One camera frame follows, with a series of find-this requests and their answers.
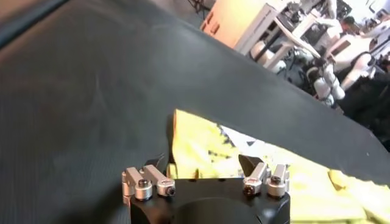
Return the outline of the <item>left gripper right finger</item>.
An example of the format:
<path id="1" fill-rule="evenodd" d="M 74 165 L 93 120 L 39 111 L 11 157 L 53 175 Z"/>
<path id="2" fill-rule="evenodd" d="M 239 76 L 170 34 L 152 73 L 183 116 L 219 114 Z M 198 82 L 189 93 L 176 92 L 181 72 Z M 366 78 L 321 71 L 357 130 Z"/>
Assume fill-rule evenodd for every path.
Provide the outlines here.
<path id="1" fill-rule="evenodd" d="M 274 198 L 283 198 L 289 192 L 288 165 L 278 164 L 272 171 L 262 159 L 242 154 L 238 155 L 238 161 L 244 172 L 245 195 L 260 194 L 262 186 L 266 186 L 267 194 Z"/>

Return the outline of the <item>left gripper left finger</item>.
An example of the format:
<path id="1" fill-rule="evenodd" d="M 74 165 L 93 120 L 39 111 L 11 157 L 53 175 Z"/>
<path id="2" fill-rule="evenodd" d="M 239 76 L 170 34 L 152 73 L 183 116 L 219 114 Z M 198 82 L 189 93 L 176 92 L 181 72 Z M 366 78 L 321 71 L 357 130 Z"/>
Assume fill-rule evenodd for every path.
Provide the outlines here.
<path id="1" fill-rule="evenodd" d="M 148 201 L 154 193 L 171 198 L 176 194 L 176 182 L 165 175 L 164 154 L 149 159 L 137 169 L 128 167 L 121 174 L 122 200 L 129 208 L 132 201 Z"/>

